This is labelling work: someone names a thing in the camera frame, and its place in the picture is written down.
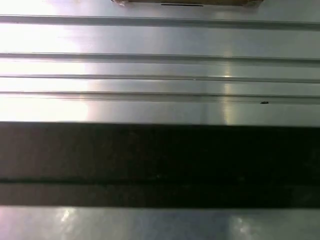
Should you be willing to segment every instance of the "horizontal slot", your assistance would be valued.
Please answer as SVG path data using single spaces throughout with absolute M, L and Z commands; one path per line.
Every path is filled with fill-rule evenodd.
M 318 83 L 319 75 L 319 67 L 304 66 L 0 61 L 1 77 Z
M 46 53 L 0 52 L 0 62 L 75 62 L 75 63 L 136 63 L 136 64 L 217 64 L 265 67 L 320 67 L 316 58 L 271 58 L 205 55 L 164 54 L 100 54 L 100 53 Z
M 114 236 L 117 236 L 117 231 L 126 233 L 125 231 L 128 229 L 128 223 L 132 223 L 134 226 L 129 229 L 130 233 L 128 233 L 130 234 L 131 239 L 144 239 L 141 238 L 141 235 L 144 234 L 145 231 L 148 233 L 148 231 L 152 232 L 154 229 L 158 229 L 159 227 L 157 228 L 157 226 L 159 224 L 162 226 L 161 223 L 163 220 L 169 220 L 168 228 L 171 227 L 169 225 L 174 225 L 174 227 L 178 226 L 179 231 L 188 233 L 192 232 L 191 230 L 198 230 L 198 233 L 196 234 L 197 239 L 205 240 L 208 239 L 207 236 L 209 234 L 216 236 L 216 234 L 221 231 L 221 224 L 215 225 L 214 219 L 216 218 L 218 218 L 218 222 L 222 221 L 222 224 L 223 220 L 227 221 L 227 223 L 235 223 L 236 227 L 231 226 L 231 228 L 236 229 L 237 231 L 240 223 L 233 219 L 242 219 L 239 218 L 241 213 L 243 214 L 243 219 L 245 219 L 243 224 L 246 224 L 246 226 L 250 226 L 250 223 L 253 223 L 252 225 L 254 225 L 254 227 L 258 224 L 262 224 L 262 226 L 263 224 L 267 226 L 276 226 L 277 223 L 283 221 L 283 219 L 289 219 L 289 222 L 286 222 L 286 224 L 294 231 L 297 228 L 297 220 L 301 219 L 301 221 L 298 221 L 299 227 L 303 226 L 304 230 L 308 230 L 312 233 L 314 232 L 316 233 L 315 235 L 318 233 L 317 226 L 314 224 L 314 221 L 318 219 L 315 217 L 319 217 L 319 210 L 314 208 L 320 207 L 320 188 L 317 186 L 216 186 L 210 184 L 136 185 L 130 183 L 123 185 L 72 185 L 63 184 L 62 182 L 56 182 L 55 184 L 29 184 L 22 182 L 16 184 L 0 184 L 0 191 L 0 204 L 3 205 L 0 210 L 2 216 L 6 217 L 5 226 L 18 226 L 20 228 L 19 232 L 14 235 L 14 239 L 16 240 L 25 240 L 26 233 L 30 235 L 32 233 L 33 239 L 45 239 L 48 236 L 48 232 L 67 234 L 70 239 L 92 240 L 102 239 L 98 237 L 101 236 L 99 234 L 103 233 L 104 239 L 110 238 L 121 240 L 123 239 L 122 237 Z M 64 209 L 61 206 L 72 206 L 66 208 L 66 210 L 72 210 L 72 214 L 70 214 L 71 220 L 75 218 L 77 220 L 77 226 L 82 227 L 80 229 L 81 234 L 83 235 L 84 233 L 89 232 L 85 235 L 88 237 L 79 238 L 78 231 L 67 232 L 69 228 L 61 227 L 63 226 L 61 223 L 65 224 L 59 220 L 59 216 L 64 216 Z M 97 207 L 180 209 L 103 209 Z M 192 210 L 182 210 L 181 208 L 191 208 Z M 290 208 L 290 210 L 276 210 L 275 208 Z M 313 209 L 311 209 L 308 214 L 308 210 L 306 209 L 296 210 L 291 208 Z M 249 209 L 252 209 L 253 211 L 251 215 L 248 215 L 250 213 Z M 186 214 L 188 211 L 192 211 L 195 216 Z M 235 217 L 231 219 L 222 217 L 224 216 L 224 211 L 235 213 Z M 152 222 L 152 227 L 150 228 L 150 219 L 148 218 L 151 218 L 152 220 L 156 219 Z M 146 226 L 143 230 L 135 227 L 140 226 L 141 222 L 146 223 L 143 225 L 144 227 Z M 212 227 L 212 233 L 208 233 L 208 228 L 212 229 Z M 251 233 L 253 232 L 260 235 L 265 233 L 263 229 L 270 229 L 268 227 L 264 227 L 263 229 L 262 227 L 254 227 L 252 228 L 253 230 Z M 279 230 L 282 230 L 281 236 L 286 236 L 286 239 L 291 238 L 292 235 L 288 233 L 287 228 L 282 229 L 281 225 L 276 229 L 278 229 L 278 231 L 270 232 L 271 236 L 274 234 L 274 238 L 272 239 L 277 239 L 276 237 L 279 234 Z M 99 234 L 92 235 L 91 232 L 98 232 Z M 155 234 L 157 234 L 159 239 L 180 239 L 167 237 L 172 234 L 173 236 L 177 236 L 177 232 L 178 231 L 168 232 L 163 230 L 157 231 Z M 298 228 L 295 233 L 298 233 L 300 238 L 294 239 L 306 239 L 306 235 L 309 232 L 300 231 L 300 228 Z M 13 231 L 7 231 L 5 233 L 8 233 L 8 236 L 14 234 Z
M 85 79 L 1 77 L 3 93 L 102 93 L 102 94 L 178 94 L 202 96 L 278 96 L 318 97 L 319 83 Z
M 184 6 L 184 7 L 203 7 L 201 4 L 181 4 L 181 3 L 162 3 L 162 6 Z
M 166 6 L 204 7 L 200 4 L 172 4 Z M 87 17 L 87 16 L 35 16 L 35 15 L 0 15 L 0 23 L 34 25 L 81 25 L 81 26 L 144 26 L 144 27 L 193 27 L 193 28 L 228 28 L 228 29 L 265 29 L 320 31 L 318 22 L 286 21 L 251 21 L 222 19 L 187 19 L 187 18 L 143 18 L 143 17 Z

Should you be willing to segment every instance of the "silver metal surface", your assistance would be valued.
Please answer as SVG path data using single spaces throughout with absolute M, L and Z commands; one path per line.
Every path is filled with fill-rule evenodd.
M 319 125 L 318 104 L 0 98 L 0 121 L 190 124 L 227 126 Z
M 316 59 L 320 31 L 0 24 L 0 52 Z
M 318 0 L 265 0 L 258 9 L 223 6 L 172 7 L 154 3 L 135 3 L 122 7 L 108 0 L 10 0 L 0 2 L 0 14 L 318 23 L 319 7 Z
M 319 210 L 0 207 L 0 239 L 318 240 Z
M 318 127 L 318 8 L 0 2 L 0 121 Z
M 320 93 L 320 83 L 183 79 L 2 77 L 0 88 L 7 93 L 139 93 L 260 97 L 317 97 Z

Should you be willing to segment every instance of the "dark gap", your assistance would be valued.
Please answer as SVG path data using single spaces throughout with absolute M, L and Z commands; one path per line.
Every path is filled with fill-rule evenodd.
M 200 4 L 172 4 L 172 3 L 162 3 L 162 6 L 185 6 L 185 7 L 203 7 Z
M 319 208 L 318 186 L 0 184 L 0 204 L 125 208 Z

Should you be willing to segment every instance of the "brushed aluminum panel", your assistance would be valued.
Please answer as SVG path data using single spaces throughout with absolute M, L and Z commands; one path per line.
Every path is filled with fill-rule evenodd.
M 0 52 L 317 59 L 318 31 L 0 24 Z
M 318 0 L 265 0 L 258 9 L 184 7 L 154 3 L 118 6 L 109 0 L 10 0 L 0 2 L 1 15 L 97 16 L 133 18 L 223 19 L 320 22 Z
M 7 93 L 129 93 L 317 97 L 320 83 L 169 79 L 0 78 Z
M 3 239 L 318 240 L 319 210 L 0 207 Z
M 32 77 L 91 77 L 317 83 L 319 76 L 319 67 L 281 65 L 0 61 L 0 77 L 29 77 L 30 81 L 37 81 Z
M 0 98 L 0 121 L 319 127 L 320 105 Z

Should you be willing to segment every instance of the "black rubber strip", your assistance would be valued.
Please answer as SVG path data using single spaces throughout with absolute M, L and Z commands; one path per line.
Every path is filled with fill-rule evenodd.
M 320 187 L 0 184 L 0 205 L 130 208 L 319 208 Z
M 319 128 L 0 123 L 0 182 L 318 186 Z

